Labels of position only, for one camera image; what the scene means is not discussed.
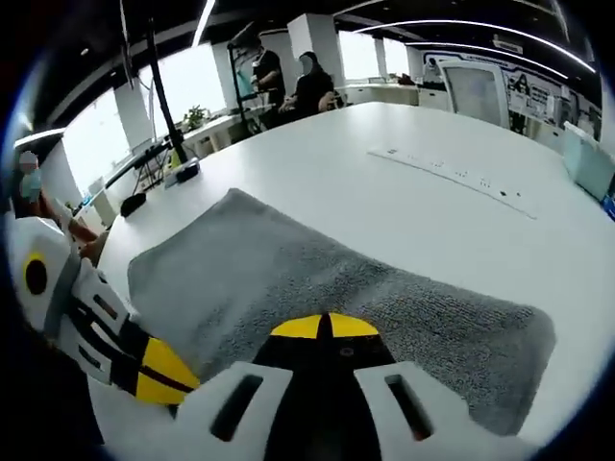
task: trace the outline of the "gray towel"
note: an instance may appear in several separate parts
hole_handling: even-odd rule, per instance
[[[250,361],[272,328],[324,311],[374,325],[468,401],[497,434],[515,434],[554,347],[541,310],[382,264],[232,189],[128,270],[143,325],[202,379]]]

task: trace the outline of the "window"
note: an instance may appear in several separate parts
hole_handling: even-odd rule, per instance
[[[115,163],[128,156],[130,148],[112,89],[70,122],[63,144],[68,165],[82,193],[87,193],[95,180],[110,173]]]
[[[196,48],[187,48],[164,58],[160,60],[159,67],[160,77],[164,85],[164,95],[174,123],[181,122],[188,110],[194,106],[201,106],[201,108],[209,109],[211,112],[216,112],[226,106],[213,52],[208,43]],[[138,76],[145,85],[151,87],[151,66],[141,69]],[[151,120],[149,91],[145,86],[139,86],[145,101],[145,108],[147,108]],[[153,100],[156,136],[160,137],[167,134],[168,129],[155,90]]]
[[[407,61],[406,46],[400,41],[384,38],[384,57],[386,59],[386,73],[410,75],[410,66]]]
[[[339,48],[346,80],[379,77],[376,43],[372,36],[339,32]]]

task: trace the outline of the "power strip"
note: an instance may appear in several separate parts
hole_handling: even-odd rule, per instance
[[[525,214],[528,218],[537,219],[532,209],[531,200],[525,193],[515,187],[504,186],[496,181],[486,178],[484,175],[472,171],[470,168],[453,166],[438,158],[421,157],[417,154],[403,152],[399,149],[371,149],[368,155],[387,158],[404,165],[423,170],[435,176],[455,182],[459,185],[472,189],[479,194],[509,206],[514,210]]]

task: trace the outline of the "ceiling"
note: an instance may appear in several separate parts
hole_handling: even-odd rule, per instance
[[[253,20],[258,23],[260,30],[276,29],[285,27],[288,21],[303,12],[335,14],[361,3],[365,2],[217,0],[203,41],[228,40]],[[119,2],[74,0],[73,4],[74,8],[66,19],[66,27],[62,28],[57,39],[50,44],[48,54],[44,56],[46,69],[31,114],[36,131],[51,126],[65,126],[98,95],[125,82],[120,54],[123,36]],[[148,54],[141,52],[145,50],[142,41],[147,30],[147,18],[154,18],[157,34],[167,31],[172,36],[159,45],[160,57],[167,56],[189,46],[205,0],[124,0],[124,5],[133,50],[133,66],[137,70],[147,65],[148,60]],[[335,19],[336,26],[342,30],[416,19],[485,22],[541,36],[588,61],[582,29],[574,18],[568,16],[564,28],[554,12],[551,0],[385,0],[344,12]],[[404,36],[410,33],[428,41],[493,48],[494,32],[492,29],[473,26],[415,25],[399,26],[394,31],[378,29],[371,34],[410,41],[408,36]],[[591,101],[600,103],[600,79],[597,74],[591,74],[579,64],[533,40],[504,35],[524,47],[524,57],[569,76],[567,83],[570,87],[582,92]]]

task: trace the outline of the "potted plant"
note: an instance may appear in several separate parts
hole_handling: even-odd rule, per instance
[[[206,109],[201,109],[200,106],[194,106],[190,109],[187,114],[184,115],[183,125],[185,132],[187,133],[201,128],[207,119],[208,112],[209,111]]]

